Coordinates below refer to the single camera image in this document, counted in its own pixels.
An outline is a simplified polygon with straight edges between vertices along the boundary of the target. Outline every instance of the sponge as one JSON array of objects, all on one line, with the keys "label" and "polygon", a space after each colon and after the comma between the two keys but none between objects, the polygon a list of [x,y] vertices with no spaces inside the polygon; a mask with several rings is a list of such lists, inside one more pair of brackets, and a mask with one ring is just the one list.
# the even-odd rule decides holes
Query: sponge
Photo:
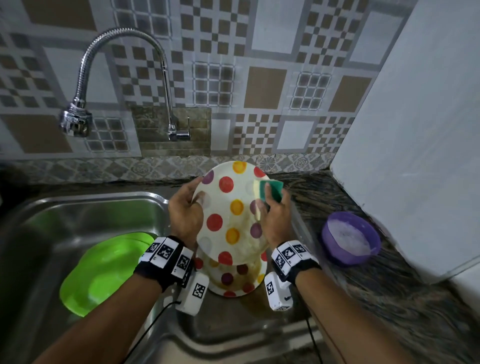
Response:
[{"label": "sponge", "polygon": [[[282,188],[283,182],[276,181],[276,180],[262,180],[253,181],[253,193],[255,194],[255,199],[259,198],[263,202],[265,202],[265,186],[269,184],[272,188],[272,197],[275,201],[281,202],[282,201]],[[255,218],[260,221],[260,210],[255,210]]]}]

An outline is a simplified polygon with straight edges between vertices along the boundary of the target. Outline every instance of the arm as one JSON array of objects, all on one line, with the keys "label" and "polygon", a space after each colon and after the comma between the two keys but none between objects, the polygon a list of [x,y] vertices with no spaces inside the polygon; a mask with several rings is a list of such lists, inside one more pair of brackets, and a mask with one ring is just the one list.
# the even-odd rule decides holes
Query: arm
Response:
[{"label": "arm", "polygon": [[[282,190],[281,203],[272,198],[270,185],[265,199],[257,200],[262,230],[270,247],[292,240],[290,195]],[[295,285],[320,323],[331,351],[347,364],[408,364],[411,358],[373,316],[363,311],[319,268],[298,273]]]},{"label": "arm", "polygon": [[[203,224],[203,210],[191,203],[202,178],[183,185],[170,199],[171,233],[193,250]],[[158,300],[162,288],[154,279],[133,274],[34,361],[34,364],[119,364]]]}]

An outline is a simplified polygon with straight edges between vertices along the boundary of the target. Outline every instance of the faucet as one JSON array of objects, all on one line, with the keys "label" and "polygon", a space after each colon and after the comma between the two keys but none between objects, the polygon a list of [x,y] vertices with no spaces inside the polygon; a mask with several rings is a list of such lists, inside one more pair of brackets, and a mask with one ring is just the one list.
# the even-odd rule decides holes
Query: faucet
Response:
[{"label": "faucet", "polygon": [[168,140],[190,140],[190,118],[188,118],[188,129],[179,131],[177,121],[173,115],[172,103],[170,96],[170,81],[168,79],[167,58],[160,43],[150,34],[142,32],[135,28],[112,28],[98,35],[86,49],[82,61],[80,62],[80,70],[78,72],[77,90],[73,101],[60,113],[60,128],[69,136],[78,136],[85,138],[89,135],[92,125],[92,114],[85,108],[88,76],[92,66],[93,59],[97,52],[106,43],[112,39],[122,36],[135,36],[146,40],[152,45],[160,58],[163,72],[163,87],[165,88],[165,103],[167,105],[168,118]]}]

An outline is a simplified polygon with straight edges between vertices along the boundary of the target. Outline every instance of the dark marble countertop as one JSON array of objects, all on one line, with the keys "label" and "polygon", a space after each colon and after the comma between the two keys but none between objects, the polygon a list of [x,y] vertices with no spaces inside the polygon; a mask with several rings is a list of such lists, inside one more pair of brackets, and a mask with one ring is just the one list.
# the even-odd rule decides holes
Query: dark marble countertop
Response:
[{"label": "dark marble countertop", "polygon": [[[340,188],[329,171],[314,174],[281,173],[270,177],[284,182],[302,219],[314,234],[321,232],[328,215],[335,211],[350,211],[370,220]],[[16,187],[5,199],[0,215],[2,210],[5,212],[21,200],[39,195],[148,190],[160,185],[176,186],[185,182],[169,180]],[[449,282],[433,285],[422,283],[386,238],[382,239],[380,253],[367,264],[350,268],[329,264],[329,267],[337,283],[364,309],[387,325],[417,363],[480,363],[478,318]],[[312,355],[312,362],[317,360]]]}]

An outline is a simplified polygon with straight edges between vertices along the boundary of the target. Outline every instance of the forearm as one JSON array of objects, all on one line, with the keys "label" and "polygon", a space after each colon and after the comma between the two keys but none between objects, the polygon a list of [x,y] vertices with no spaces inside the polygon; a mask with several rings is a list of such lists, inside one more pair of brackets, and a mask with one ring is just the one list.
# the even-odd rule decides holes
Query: forearm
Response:
[{"label": "forearm", "polygon": [[408,354],[390,332],[363,311],[324,272],[313,268],[295,284],[347,364],[407,364]]},{"label": "forearm", "polygon": [[157,281],[134,274],[34,364],[120,363],[161,293]]}]

